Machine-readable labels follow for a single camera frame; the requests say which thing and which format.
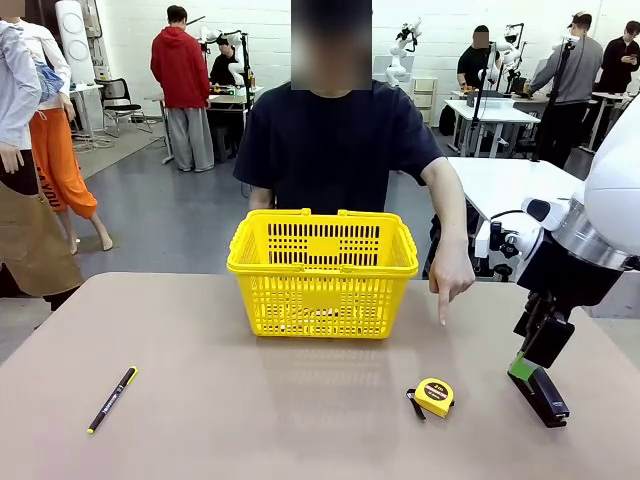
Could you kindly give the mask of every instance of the plastic shopping basket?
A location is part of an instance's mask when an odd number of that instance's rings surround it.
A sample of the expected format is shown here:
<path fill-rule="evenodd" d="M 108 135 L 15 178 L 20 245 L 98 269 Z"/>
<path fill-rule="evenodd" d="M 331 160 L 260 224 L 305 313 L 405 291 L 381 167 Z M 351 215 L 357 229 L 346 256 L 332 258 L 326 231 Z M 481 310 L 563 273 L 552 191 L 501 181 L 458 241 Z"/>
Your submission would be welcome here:
<path fill-rule="evenodd" d="M 238 226 L 227 268 L 256 335 L 386 338 L 416 253 L 390 213 L 256 210 Z"/>

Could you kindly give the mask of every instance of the orange pants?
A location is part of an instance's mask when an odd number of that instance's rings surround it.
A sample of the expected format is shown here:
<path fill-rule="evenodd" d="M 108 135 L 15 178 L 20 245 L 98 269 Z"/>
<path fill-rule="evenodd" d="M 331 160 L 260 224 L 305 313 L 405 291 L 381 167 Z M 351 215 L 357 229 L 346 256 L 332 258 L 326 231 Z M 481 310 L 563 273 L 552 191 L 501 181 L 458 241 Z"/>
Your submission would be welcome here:
<path fill-rule="evenodd" d="M 51 208 L 60 212 L 69 205 L 82 218 L 89 218 L 98 202 L 87 190 L 71 141 L 71 129 L 62 108 L 36 114 L 29 122 L 33 157 L 42 191 Z"/>

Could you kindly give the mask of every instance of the black t-shirt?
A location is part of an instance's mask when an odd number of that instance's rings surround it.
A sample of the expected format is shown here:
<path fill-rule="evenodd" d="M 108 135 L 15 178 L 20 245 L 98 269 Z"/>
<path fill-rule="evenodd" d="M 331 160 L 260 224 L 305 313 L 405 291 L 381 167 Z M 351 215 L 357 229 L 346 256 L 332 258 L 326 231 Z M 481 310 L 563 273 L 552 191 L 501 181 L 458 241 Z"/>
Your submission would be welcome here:
<path fill-rule="evenodd" d="M 235 85 L 235 79 L 229 71 L 229 65 L 231 63 L 238 63 L 235 57 L 228 58 L 226 55 L 220 54 L 216 57 L 211 67 L 211 73 L 209 74 L 209 80 L 214 85 Z"/>
<path fill-rule="evenodd" d="M 381 212 L 390 170 L 424 184 L 424 167 L 444 156 L 422 115 L 400 89 L 322 98 L 287 83 L 251 111 L 234 175 L 271 189 L 278 208 Z"/>
<path fill-rule="evenodd" d="M 458 60 L 458 73 L 464 73 L 467 85 L 480 88 L 478 73 L 487 65 L 487 49 L 469 47 Z"/>
<path fill-rule="evenodd" d="M 638 70 L 640 63 L 622 63 L 622 57 L 637 55 L 640 56 L 640 46 L 636 42 L 629 45 L 624 43 L 622 37 L 609 42 L 604 51 L 602 62 L 602 76 L 598 85 L 599 92 L 624 93 L 631 82 L 631 74 Z"/>

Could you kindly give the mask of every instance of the brown apron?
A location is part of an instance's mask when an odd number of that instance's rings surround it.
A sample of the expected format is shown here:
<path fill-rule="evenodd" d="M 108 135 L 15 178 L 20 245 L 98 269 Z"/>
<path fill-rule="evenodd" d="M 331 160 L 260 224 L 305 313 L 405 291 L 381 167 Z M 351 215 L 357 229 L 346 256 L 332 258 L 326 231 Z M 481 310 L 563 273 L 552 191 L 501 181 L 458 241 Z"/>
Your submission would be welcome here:
<path fill-rule="evenodd" d="M 22 168 L 33 168 L 25 164 Z M 34 297 L 66 292 L 83 282 L 40 187 L 34 195 L 23 195 L 0 181 L 0 262 Z"/>

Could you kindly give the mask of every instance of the yellow tape measure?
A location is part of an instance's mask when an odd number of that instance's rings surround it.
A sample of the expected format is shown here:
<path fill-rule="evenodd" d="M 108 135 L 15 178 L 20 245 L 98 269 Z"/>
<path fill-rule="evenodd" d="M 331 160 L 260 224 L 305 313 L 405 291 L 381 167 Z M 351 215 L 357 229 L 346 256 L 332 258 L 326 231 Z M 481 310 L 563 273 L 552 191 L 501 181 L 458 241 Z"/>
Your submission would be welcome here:
<path fill-rule="evenodd" d="M 449 408 L 454 405 L 453 388 L 437 378 L 422 380 L 418 388 L 407 390 L 407 398 L 411 400 L 416 415 L 422 420 L 426 420 L 426 417 L 421 407 L 444 418 L 449 413 Z"/>

